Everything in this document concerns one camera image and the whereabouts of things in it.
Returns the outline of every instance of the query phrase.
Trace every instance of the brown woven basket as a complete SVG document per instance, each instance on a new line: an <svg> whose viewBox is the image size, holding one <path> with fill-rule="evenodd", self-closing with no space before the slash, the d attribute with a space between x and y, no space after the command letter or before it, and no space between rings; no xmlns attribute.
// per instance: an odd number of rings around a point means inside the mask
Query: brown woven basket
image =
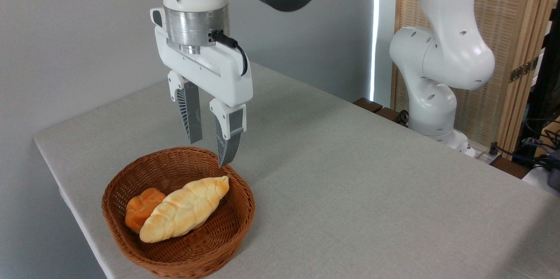
<svg viewBox="0 0 560 279"><path fill-rule="evenodd" d="M224 175L230 191L202 227L187 235L144 243L124 224L128 201L147 188L169 195L190 181ZM101 207L120 251L162 278L202 278L224 267L238 251L255 213L247 183L229 165L218 168L213 152L194 147L154 152L127 165L107 186Z"/></svg>

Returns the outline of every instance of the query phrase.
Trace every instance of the black cable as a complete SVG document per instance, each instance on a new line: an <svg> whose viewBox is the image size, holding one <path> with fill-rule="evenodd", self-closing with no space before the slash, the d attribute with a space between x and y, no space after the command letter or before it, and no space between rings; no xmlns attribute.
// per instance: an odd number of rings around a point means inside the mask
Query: black cable
<svg viewBox="0 0 560 279"><path fill-rule="evenodd" d="M529 121L533 121L533 122L547 122L547 123L558 123L560 124L560 122L558 120L553 120L553 119L544 119L544 118L528 118L525 121L525 126L526 128L538 135L538 136L543 136L544 138L548 138L550 140L550 142L552 143L552 145L554 146L550 146L550 148L554 149L554 150L558 150L560 149L560 131L553 133L549 130L545 130L544 134L543 133L539 133L537 131L535 131L534 129L532 129L529 125Z"/></svg>
<svg viewBox="0 0 560 279"><path fill-rule="evenodd" d="M243 73L241 76L244 76L247 73L247 70L249 69L249 66L247 64L247 56L245 55L245 52L243 50L243 48L241 46L239 46L238 44L238 50L241 53L241 55L243 56Z"/></svg>
<svg viewBox="0 0 560 279"><path fill-rule="evenodd" d="M498 144L496 142L492 143L491 147L494 147L494 148L498 149L499 151L502 151L502 153L505 153L506 155L509 155L509 156L511 156L515 159L522 160L524 162L527 162L527 163L530 163L530 164L533 164L533 165L542 166L542 167L546 168L547 170L552 170L554 168L560 169L560 162L548 159L548 157L529 159L529 158L526 158L526 157L515 155L511 152L506 151L505 149L501 148L500 146L498 146Z"/></svg>
<svg viewBox="0 0 560 279"><path fill-rule="evenodd" d="M243 72L241 76L244 76L247 73L247 70L249 69L249 62L247 60L247 55L245 54L244 50L239 46L238 41L224 34L223 30L214 31L208 34L208 36L212 38L210 41L214 40L216 42L220 42L228 46L229 48L234 48L234 49L237 48L239 50L241 56L243 57Z"/></svg>

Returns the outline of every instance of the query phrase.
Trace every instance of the wooden panel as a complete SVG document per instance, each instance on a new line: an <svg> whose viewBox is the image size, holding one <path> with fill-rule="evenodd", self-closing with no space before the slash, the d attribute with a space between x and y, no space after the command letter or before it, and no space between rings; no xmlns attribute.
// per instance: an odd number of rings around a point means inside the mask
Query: wooden panel
<svg viewBox="0 0 560 279"><path fill-rule="evenodd" d="M471 140L489 145L498 135L502 142L511 139L514 130L507 130L509 121L516 123L524 106L514 103L526 99L529 79L509 83L512 70L533 59L542 41L544 17L541 8L548 0L475 0L476 23L484 41L494 51L496 69L490 81L476 91L454 90L457 96L455 127ZM420 12L419 0L398 0L396 28L429 26ZM394 70L395 110L408 108L408 95L402 76ZM505 118L515 115L515 119Z"/></svg>
<svg viewBox="0 0 560 279"><path fill-rule="evenodd" d="M535 0L537 6L533 7L528 14L536 14L534 18L528 21L528 24L533 25L530 32L530 39L526 43L524 50L521 51L520 57L524 57L527 63L533 64L540 54L542 41L548 25L548 16L554 6L555 0ZM514 86L508 86L515 91L512 91L512 111L509 115L503 115L500 120L501 136L498 137L498 143L507 149L513 151L516 148L517 140L520 132L520 125L522 124L523 116L527 100L529 97L530 88L532 85L533 73L530 72L526 76L512 83Z"/></svg>

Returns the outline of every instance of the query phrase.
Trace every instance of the bread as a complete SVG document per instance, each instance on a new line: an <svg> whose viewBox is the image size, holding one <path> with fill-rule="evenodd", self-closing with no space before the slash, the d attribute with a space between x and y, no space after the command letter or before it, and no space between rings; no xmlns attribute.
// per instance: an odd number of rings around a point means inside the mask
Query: bread
<svg viewBox="0 0 560 279"><path fill-rule="evenodd" d="M155 243L180 237L200 227L229 191L228 177L191 181L169 194L140 230L140 239Z"/></svg>
<svg viewBox="0 0 560 279"><path fill-rule="evenodd" d="M140 229L152 211L165 199L165 194L156 188L148 188L139 196L132 198L126 205L124 223L135 233Z"/></svg>

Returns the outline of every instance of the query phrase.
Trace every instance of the table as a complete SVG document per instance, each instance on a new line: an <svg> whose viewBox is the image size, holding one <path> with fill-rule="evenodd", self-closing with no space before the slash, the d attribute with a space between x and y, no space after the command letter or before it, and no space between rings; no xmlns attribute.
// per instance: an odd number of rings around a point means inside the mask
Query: table
<svg viewBox="0 0 560 279"><path fill-rule="evenodd" d="M256 212L211 279L560 277L560 201L340 98L253 64L248 132L232 167ZM216 150L210 96L204 139ZM126 164L186 144L165 82L35 137L110 279L154 276L128 261L101 198Z"/></svg>

